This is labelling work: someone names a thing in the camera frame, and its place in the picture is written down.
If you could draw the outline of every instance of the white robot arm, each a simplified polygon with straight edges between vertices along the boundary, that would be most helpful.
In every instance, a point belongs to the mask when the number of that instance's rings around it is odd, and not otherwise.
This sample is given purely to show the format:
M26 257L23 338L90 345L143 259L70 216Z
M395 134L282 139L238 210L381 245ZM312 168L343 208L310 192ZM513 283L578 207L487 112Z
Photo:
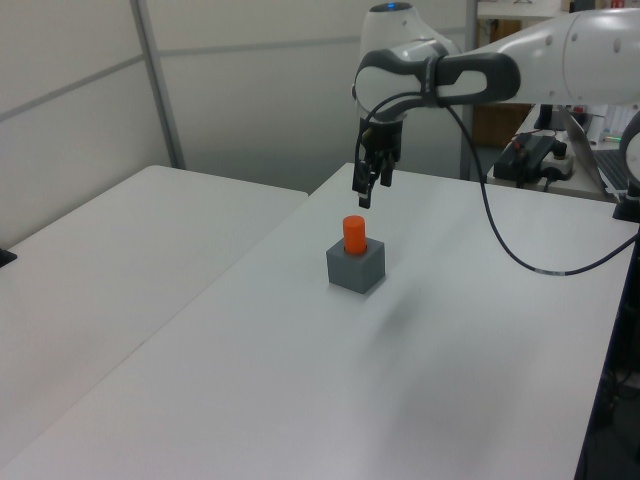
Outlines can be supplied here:
M366 153L356 159L353 189L365 208L378 177L383 185L391 184L400 159L402 120L412 108L640 101L640 9L565 15L460 53L410 4L388 3L367 14L360 53L353 96L361 117L359 143ZM640 138L625 148L628 157L638 159L627 167L640 188Z

